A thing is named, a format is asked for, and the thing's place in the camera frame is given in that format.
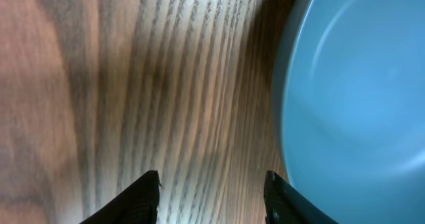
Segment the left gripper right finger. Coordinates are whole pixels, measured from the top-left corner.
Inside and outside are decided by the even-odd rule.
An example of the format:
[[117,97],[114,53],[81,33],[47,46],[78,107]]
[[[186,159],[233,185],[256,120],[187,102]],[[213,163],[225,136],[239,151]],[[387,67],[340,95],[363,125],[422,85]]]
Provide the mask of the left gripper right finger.
[[264,182],[266,224],[337,224],[276,172],[267,171]]

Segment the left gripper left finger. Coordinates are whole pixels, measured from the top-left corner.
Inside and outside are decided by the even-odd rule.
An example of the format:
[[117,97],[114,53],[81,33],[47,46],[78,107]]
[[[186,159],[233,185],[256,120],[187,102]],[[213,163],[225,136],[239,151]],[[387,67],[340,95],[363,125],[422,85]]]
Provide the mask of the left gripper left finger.
[[149,170],[82,224],[156,224],[159,173]]

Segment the dark blue bowl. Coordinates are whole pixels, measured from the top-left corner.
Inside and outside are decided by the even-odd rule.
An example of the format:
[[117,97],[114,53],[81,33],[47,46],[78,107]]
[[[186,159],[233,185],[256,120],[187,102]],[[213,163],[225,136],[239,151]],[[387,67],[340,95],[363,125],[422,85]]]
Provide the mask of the dark blue bowl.
[[296,0],[272,73],[290,185],[338,223],[424,222],[424,0]]

